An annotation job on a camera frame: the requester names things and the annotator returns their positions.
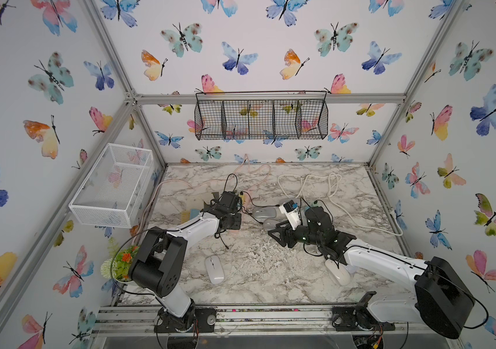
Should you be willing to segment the white wireless mouse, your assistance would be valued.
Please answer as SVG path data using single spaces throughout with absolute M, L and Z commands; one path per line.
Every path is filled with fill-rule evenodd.
M 225 272 L 217 255 L 207 257 L 207 259 L 205 260 L 205 267 L 207 269 L 209 280 L 213 285 L 221 284 L 224 282 Z

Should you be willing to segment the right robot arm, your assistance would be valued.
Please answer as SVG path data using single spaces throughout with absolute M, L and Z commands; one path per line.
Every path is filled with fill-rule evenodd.
M 282 247 L 315 246 L 329 274 L 341 286 L 352 281 L 357 269 L 382 276 L 405 289 L 403 294 L 378 295 L 368 291 L 354 305 L 354 326 L 379 329 L 385 324 L 424 324 L 435 333 L 456 340 L 476 304 L 475 298 L 444 259 L 421 260 L 382 250 L 356 236 L 334 228 L 330 214 L 321 206 L 305 211 L 293 201 L 280 205 L 286 220 L 268 235 Z

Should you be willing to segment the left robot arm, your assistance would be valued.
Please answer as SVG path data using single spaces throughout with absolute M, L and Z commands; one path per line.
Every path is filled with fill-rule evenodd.
M 194 311 L 194 301 L 178 285 L 187 251 L 207 237 L 240 226 L 241 198 L 225 191 L 190 221 L 169 230 L 149 229 L 128 276 L 137 286 L 154 292 L 169 315 L 188 318 Z

